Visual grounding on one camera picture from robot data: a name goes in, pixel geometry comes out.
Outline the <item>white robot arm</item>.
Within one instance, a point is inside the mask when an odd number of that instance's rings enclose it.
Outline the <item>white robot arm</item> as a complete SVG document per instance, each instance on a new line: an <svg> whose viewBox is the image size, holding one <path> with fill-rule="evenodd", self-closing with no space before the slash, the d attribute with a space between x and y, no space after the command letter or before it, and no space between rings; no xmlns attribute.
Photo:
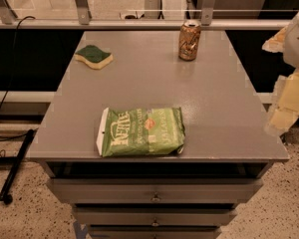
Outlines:
<svg viewBox="0 0 299 239"><path fill-rule="evenodd" d="M295 68L290 76L280 76L276 81L264 127L268 134L280 136L299 119L299 12L288 26L268 39L262 49L282 53L283 61Z"/></svg>

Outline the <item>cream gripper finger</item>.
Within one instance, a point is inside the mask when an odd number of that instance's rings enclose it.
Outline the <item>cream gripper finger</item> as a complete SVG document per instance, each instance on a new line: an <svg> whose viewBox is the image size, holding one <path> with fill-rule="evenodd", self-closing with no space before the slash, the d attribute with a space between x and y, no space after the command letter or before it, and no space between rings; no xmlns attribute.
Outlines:
<svg viewBox="0 0 299 239"><path fill-rule="evenodd" d="M275 83L272 105L267 113L265 131L273 136L287 132L299 119L299 69Z"/></svg>
<svg viewBox="0 0 299 239"><path fill-rule="evenodd" d="M284 42L287 28L282 28L274 36L269 38L263 45L262 49L270 53L282 53L284 51Z"/></svg>

